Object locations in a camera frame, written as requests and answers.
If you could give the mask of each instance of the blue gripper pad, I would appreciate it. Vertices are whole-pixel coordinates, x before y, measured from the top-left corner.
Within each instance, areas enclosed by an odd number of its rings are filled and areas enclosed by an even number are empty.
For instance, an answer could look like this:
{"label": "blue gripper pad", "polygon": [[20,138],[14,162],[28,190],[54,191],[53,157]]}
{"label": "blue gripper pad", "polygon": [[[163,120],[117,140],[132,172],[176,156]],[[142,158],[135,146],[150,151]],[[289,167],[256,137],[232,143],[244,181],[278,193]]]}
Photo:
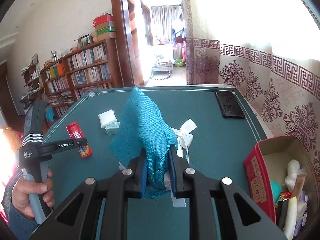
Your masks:
{"label": "blue gripper pad", "polygon": [[145,191],[146,191],[146,185],[147,185],[147,178],[148,178],[148,171],[147,171],[147,159],[144,160],[143,162],[143,168],[141,172],[141,180],[140,180],[140,185],[141,185],[141,197],[144,197]]}
{"label": "blue gripper pad", "polygon": [[171,190],[173,196],[176,196],[177,187],[176,187],[176,171],[173,164],[172,152],[169,148],[169,173],[170,173],[170,182],[171,182]]}

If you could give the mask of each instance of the wooden bookshelf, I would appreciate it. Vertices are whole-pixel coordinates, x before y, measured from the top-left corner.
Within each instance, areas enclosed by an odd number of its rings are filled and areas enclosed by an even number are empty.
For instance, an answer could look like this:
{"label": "wooden bookshelf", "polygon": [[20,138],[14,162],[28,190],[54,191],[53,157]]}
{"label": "wooden bookshelf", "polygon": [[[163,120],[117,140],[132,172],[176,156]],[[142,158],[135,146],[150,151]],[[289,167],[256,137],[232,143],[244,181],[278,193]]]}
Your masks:
{"label": "wooden bookshelf", "polygon": [[[81,53],[82,51],[85,51],[87,49],[91,49],[94,48],[96,46],[99,45],[103,45],[104,49],[105,49],[105,53],[107,55],[107,60],[96,60],[94,61],[92,64],[89,64],[87,66],[83,66],[83,67],[79,67],[79,68],[75,68],[75,69],[70,69],[69,65],[68,65],[68,58],[72,57],[73,55],[76,55],[78,53]],[[52,66],[56,65],[57,63],[61,63],[62,65],[62,69],[63,69],[63,74],[55,76],[53,78],[47,79],[47,76],[45,74],[45,72]],[[71,79],[71,75],[77,71],[82,71],[82,70],[86,70],[90,67],[95,67],[95,66],[99,66],[102,64],[108,64],[108,68],[109,68],[109,72],[110,72],[110,78],[109,79],[105,79],[102,80],[102,74],[99,73],[99,77],[100,77],[100,81],[97,82],[91,82],[91,83],[87,83],[84,85],[73,85],[72,79]],[[121,71],[120,71],[120,66],[119,66],[119,60],[118,60],[118,54],[117,54],[117,50],[116,50],[116,40],[115,39],[107,39],[107,40],[102,40],[102,41],[98,41],[95,42],[93,44],[89,44],[85,47],[82,47],[81,49],[71,52],[63,57],[61,57],[60,59],[56,60],[55,62],[52,62],[49,66],[43,68],[40,71],[41,74],[41,78],[43,80],[43,84],[44,84],[44,91],[45,94],[50,97],[50,96],[55,96],[55,95],[59,95],[63,92],[67,92],[70,91],[73,101],[74,103],[77,101],[77,97],[76,97],[76,91],[78,91],[78,89],[84,89],[87,87],[91,87],[91,86],[98,86],[102,85],[102,84],[106,84],[106,87],[108,88],[119,88],[119,87],[123,87],[123,82],[122,82],[122,77],[121,77]],[[61,77],[66,77],[67,80],[67,89],[63,89],[54,93],[50,92],[49,89],[49,82],[52,82],[54,80],[58,80]],[[65,103],[62,102],[58,105],[52,105],[51,107],[53,108],[53,111],[55,112],[55,115],[57,117],[59,117],[58,112],[57,112],[57,107],[61,107],[61,106],[71,106],[74,103]]]}
{"label": "wooden bookshelf", "polygon": [[[40,77],[36,77],[32,79],[31,74],[36,71],[36,64],[29,65],[28,68],[21,74],[25,81],[25,87],[29,86],[31,91],[35,90],[39,87]],[[20,103],[23,104],[23,109],[26,110],[30,106],[30,103],[32,104],[34,100],[41,99],[41,94],[43,93],[43,88],[38,90],[37,92],[34,92],[30,94],[29,96],[26,96],[24,98],[21,98]]]}

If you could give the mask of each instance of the handheld grip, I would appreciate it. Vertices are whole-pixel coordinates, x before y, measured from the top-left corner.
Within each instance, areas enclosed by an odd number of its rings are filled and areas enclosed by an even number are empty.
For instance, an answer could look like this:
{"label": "handheld grip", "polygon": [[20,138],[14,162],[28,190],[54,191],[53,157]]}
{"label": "handheld grip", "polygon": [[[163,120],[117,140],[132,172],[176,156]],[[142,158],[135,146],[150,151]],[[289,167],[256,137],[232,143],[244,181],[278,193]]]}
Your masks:
{"label": "handheld grip", "polygon": [[[25,169],[22,169],[23,178],[27,181],[44,183],[48,178],[48,161],[34,163]],[[43,200],[44,194],[29,194],[29,202],[35,215],[36,222],[41,225],[42,222],[50,215],[51,209]]]}

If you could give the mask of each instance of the picture frame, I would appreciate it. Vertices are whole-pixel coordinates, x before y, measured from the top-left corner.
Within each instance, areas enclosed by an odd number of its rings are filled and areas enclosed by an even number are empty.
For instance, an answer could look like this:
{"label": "picture frame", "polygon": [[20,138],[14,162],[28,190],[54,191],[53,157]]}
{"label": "picture frame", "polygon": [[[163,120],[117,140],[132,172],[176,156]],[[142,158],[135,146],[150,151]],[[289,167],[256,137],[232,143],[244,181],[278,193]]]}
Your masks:
{"label": "picture frame", "polygon": [[31,64],[37,64],[38,62],[38,53],[36,53],[31,59]]}
{"label": "picture frame", "polygon": [[81,41],[81,46],[84,47],[86,45],[92,44],[93,38],[91,34],[87,34],[85,36],[80,37],[80,41]]}

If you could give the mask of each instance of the red can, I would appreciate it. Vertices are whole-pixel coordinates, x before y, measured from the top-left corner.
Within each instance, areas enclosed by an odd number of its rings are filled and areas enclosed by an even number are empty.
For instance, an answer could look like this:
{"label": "red can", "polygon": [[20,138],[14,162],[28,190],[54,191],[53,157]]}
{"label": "red can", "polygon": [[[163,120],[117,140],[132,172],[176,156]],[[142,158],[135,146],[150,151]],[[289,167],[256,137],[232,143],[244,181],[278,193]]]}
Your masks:
{"label": "red can", "polygon": [[[72,139],[79,139],[79,138],[83,138],[84,135],[78,125],[77,122],[73,122],[71,124],[68,124],[66,126],[68,134],[70,136],[70,138]],[[80,146],[77,148],[81,158],[85,159],[87,157],[89,157],[92,154],[92,150],[89,147],[89,144],[86,144],[85,146]]]}

